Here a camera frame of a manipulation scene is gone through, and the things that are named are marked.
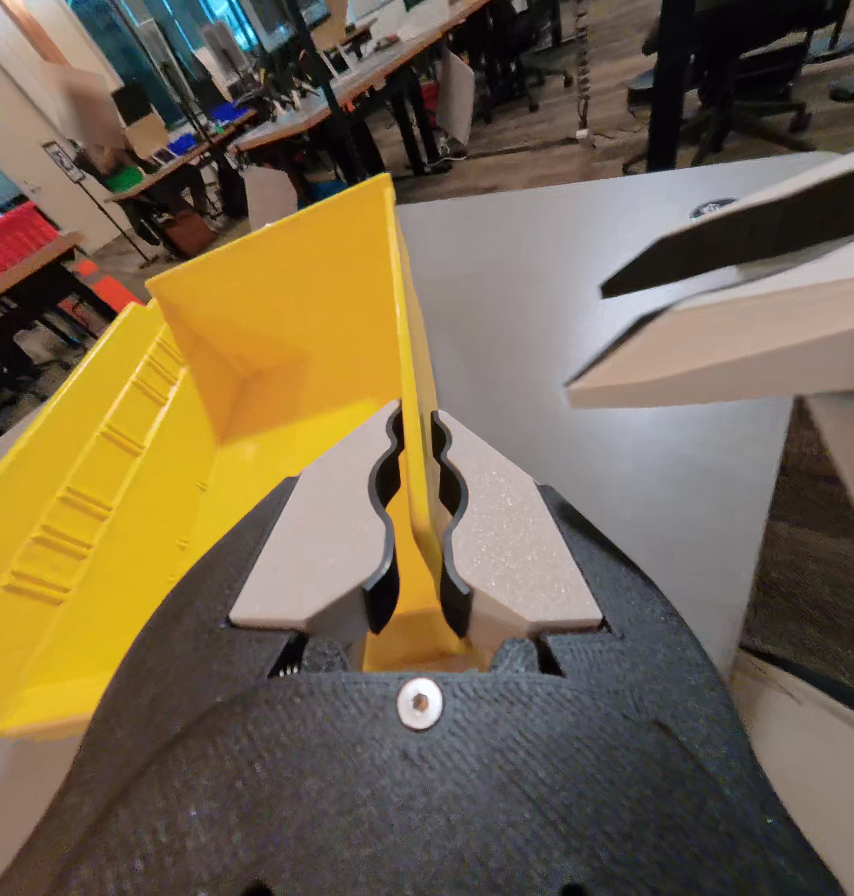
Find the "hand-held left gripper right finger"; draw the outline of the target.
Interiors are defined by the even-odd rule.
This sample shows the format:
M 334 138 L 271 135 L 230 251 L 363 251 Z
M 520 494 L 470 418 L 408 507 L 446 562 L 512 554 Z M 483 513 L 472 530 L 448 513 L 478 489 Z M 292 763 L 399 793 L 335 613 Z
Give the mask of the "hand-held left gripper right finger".
M 440 604 L 463 639 L 597 631 L 603 614 L 536 481 L 443 410 L 431 418 Z

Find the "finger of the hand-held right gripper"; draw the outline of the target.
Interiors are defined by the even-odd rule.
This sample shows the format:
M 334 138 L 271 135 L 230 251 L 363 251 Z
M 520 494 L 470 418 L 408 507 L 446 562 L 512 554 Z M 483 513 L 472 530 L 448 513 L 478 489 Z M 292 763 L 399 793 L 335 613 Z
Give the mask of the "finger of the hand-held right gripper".
M 600 285 L 619 297 L 854 237 L 854 151 L 648 245 Z
M 566 388 L 576 409 L 800 398 L 854 504 L 854 240 L 646 315 Z

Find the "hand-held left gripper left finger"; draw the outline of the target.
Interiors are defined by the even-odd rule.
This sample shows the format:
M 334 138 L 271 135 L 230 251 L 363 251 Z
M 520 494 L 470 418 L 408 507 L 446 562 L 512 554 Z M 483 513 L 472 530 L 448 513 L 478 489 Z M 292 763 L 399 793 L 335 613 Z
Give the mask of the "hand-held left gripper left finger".
M 232 607 L 241 628 L 380 633 L 399 597 L 402 408 L 388 402 L 298 476 Z

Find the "yellow plastic bin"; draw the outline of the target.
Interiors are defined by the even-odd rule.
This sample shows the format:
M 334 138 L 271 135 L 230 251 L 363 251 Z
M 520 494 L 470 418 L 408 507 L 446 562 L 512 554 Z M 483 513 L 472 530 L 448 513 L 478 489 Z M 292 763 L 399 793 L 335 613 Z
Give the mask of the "yellow plastic bin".
M 0 460 L 0 737 L 83 730 L 190 567 L 393 399 L 401 591 L 364 667 L 477 663 L 439 603 L 438 402 L 392 177 L 147 288 Z

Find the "black office chair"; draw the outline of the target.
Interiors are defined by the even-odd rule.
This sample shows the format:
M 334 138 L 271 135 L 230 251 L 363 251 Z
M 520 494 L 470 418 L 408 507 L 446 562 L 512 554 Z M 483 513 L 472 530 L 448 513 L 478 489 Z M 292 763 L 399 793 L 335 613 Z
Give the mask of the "black office chair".
M 802 137 L 812 115 L 792 89 L 812 33 L 829 24 L 835 2 L 694 2 L 688 62 L 679 95 L 696 91 L 697 110 L 680 118 L 675 150 L 696 148 L 698 166 L 735 133 L 793 152 L 812 152 Z

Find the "person's tan trouser leg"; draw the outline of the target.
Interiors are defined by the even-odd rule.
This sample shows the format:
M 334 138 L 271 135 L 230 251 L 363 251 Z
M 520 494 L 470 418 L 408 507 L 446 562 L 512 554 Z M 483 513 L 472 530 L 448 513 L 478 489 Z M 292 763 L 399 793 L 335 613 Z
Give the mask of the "person's tan trouser leg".
M 731 692 L 779 799 L 854 894 L 854 711 L 746 651 Z

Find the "red plastic bin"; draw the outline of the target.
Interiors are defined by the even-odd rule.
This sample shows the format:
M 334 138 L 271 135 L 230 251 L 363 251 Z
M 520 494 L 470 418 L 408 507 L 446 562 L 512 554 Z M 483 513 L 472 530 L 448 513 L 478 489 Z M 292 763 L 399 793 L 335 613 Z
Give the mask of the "red plastic bin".
M 32 202 L 0 216 L 0 275 L 52 243 L 60 234 Z

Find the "brown wooden table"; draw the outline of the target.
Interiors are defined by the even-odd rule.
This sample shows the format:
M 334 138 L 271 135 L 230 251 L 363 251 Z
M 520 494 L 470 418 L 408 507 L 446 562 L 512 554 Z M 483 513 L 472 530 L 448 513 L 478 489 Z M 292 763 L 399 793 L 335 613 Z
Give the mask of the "brown wooden table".
M 400 2 L 390 3 L 377 16 L 376 37 L 395 36 L 397 41 L 380 50 L 372 41 L 362 61 L 352 61 L 348 72 L 335 75 L 328 81 L 328 88 L 340 110 L 346 110 L 355 99 L 369 91 L 387 87 L 391 77 L 401 72 L 416 56 L 487 5 L 487 1 L 428 1 L 392 18 L 389 13 L 394 8 L 401 10 L 402 7 Z M 275 121 L 268 121 L 233 140 L 229 151 L 236 156 L 249 154 L 311 132 L 331 118 L 326 91 L 326 88 L 317 88 L 315 96 L 304 100 L 300 108 L 279 113 Z

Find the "orange red frame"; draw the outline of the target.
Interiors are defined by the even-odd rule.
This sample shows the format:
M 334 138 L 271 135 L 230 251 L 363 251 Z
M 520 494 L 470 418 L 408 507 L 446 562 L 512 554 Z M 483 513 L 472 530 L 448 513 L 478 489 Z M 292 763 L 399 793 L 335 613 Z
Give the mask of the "orange red frame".
M 72 264 L 72 270 L 74 275 L 117 315 L 132 306 L 144 305 L 144 302 L 139 300 L 120 281 L 105 273 L 89 258 L 79 256 Z

